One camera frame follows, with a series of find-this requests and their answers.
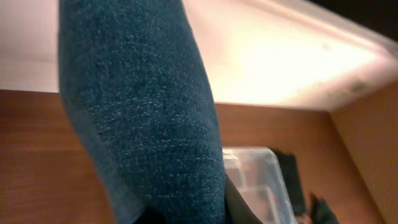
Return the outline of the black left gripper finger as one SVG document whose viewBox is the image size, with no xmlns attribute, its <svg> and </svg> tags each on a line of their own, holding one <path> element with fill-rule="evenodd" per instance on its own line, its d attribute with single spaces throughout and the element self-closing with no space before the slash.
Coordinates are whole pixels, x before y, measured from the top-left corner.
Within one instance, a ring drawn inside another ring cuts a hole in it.
<svg viewBox="0 0 398 224">
<path fill-rule="evenodd" d="M 226 224 L 262 224 L 251 211 L 228 175 L 225 175 L 225 223 Z"/>
</svg>

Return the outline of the clear plastic storage bin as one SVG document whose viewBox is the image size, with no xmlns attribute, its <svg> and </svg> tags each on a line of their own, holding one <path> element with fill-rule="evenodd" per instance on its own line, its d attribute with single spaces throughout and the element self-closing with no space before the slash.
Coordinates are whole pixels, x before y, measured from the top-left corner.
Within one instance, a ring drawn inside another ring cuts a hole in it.
<svg viewBox="0 0 398 224">
<path fill-rule="evenodd" d="M 263 224 L 297 224 L 277 156 L 266 147 L 224 147 L 223 161 L 251 211 Z"/>
</svg>

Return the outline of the dark blue jeans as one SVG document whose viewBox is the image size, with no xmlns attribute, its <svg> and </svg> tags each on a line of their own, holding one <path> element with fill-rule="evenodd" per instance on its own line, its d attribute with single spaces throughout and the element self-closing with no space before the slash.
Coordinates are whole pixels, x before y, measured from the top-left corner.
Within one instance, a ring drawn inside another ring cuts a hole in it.
<svg viewBox="0 0 398 224">
<path fill-rule="evenodd" d="M 58 75 L 118 223 L 225 222 L 218 119 L 181 1 L 60 1 Z"/>
</svg>

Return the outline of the black garment with orange tips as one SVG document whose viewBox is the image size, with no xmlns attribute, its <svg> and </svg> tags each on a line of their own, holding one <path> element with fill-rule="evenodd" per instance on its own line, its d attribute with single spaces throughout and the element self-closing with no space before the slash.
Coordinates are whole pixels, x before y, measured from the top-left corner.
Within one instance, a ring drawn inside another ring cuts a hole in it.
<svg viewBox="0 0 398 224">
<path fill-rule="evenodd" d="M 281 151 L 274 151 L 274 154 L 279 161 L 293 213 L 295 216 L 302 216 L 307 213 L 307 206 L 301 186 L 297 160 L 293 154 L 286 154 Z"/>
</svg>

